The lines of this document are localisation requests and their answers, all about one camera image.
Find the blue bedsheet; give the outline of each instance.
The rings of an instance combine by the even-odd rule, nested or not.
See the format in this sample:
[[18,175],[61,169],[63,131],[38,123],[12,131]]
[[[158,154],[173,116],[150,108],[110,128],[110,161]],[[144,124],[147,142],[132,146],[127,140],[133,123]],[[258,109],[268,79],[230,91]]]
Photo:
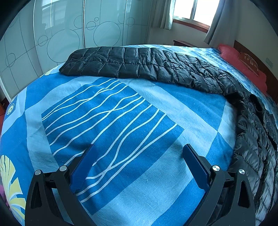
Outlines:
[[[229,71],[275,113],[217,50],[134,47],[145,46],[189,54]],[[70,77],[59,73],[60,66],[20,92],[5,115],[0,172],[17,219],[24,225],[35,170],[56,171],[94,144],[97,157],[76,195],[97,225],[183,225],[204,191],[192,179],[182,147],[190,143],[226,170],[235,144],[235,109],[221,95],[148,80]]]

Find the red pillow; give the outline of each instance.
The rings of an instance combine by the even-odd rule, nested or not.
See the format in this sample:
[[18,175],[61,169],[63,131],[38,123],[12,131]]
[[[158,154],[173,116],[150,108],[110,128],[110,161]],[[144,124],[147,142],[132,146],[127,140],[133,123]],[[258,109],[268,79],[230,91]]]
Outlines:
[[259,76],[259,69],[257,62],[247,53],[240,53],[239,59],[257,76]]
[[240,53],[227,45],[220,44],[218,49],[221,52],[221,57],[229,64],[233,65],[237,70],[243,73],[255,86],[258,87],[263,94],[267,95],[266,74],[258,70],[258,75],[252,72],[240,59]]

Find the wall socket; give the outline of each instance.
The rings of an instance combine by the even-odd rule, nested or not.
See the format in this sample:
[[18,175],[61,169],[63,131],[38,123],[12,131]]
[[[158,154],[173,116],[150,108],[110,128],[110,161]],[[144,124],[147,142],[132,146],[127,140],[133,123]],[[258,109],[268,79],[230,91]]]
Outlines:
[[271,68],[273,68],[273,63],[270,61],[270,59],[266,58],[265,61]]

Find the quilted jacket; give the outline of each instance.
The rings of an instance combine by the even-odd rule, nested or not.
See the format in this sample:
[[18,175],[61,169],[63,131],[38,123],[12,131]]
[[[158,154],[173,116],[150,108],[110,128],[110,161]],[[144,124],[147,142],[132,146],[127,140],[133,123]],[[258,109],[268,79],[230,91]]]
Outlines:
[[73,52],[60,72],[145,78],[224,95],[237,109],[236,142],[228,171],[246,171],[254,196],[256,225],[278,196],[278,130],[273,115],[228,72],[198,58],[157,48],[98,47]]

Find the window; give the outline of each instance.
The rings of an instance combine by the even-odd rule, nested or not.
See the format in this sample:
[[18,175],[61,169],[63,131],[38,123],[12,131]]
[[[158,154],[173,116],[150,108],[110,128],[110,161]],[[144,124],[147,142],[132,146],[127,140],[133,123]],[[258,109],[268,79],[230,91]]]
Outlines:
[[176,0],[174,19],[209,28],[219,0]]

